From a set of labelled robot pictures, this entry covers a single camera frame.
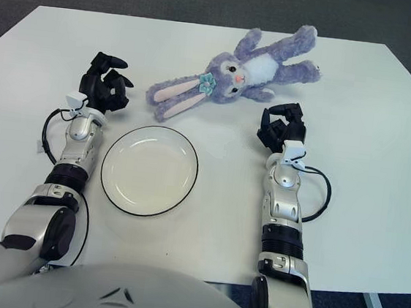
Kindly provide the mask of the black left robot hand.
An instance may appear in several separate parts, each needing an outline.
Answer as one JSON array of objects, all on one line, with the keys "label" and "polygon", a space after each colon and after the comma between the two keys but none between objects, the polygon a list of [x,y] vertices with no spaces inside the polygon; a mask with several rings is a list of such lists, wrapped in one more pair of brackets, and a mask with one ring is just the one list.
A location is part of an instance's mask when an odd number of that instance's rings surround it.
[{"label": "black left robot hand", "polygon": [[86,95],[86,106],[102,114],[125,108],[129,102],[126,89],[134,84],[116,70],[127,67],[124,60],[98,52],[80,82],[79,92]]}]

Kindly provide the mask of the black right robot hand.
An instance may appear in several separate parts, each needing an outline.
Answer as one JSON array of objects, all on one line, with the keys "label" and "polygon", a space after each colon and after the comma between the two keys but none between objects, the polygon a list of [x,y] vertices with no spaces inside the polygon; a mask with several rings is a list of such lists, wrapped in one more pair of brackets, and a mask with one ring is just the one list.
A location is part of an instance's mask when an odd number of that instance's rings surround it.
[{"label": "black right robot hand", "polygon": [[283,152],[286,140],[305,142],[306,126],[299,103],[275,105],[262,113],[257,136],[273,153]]}]

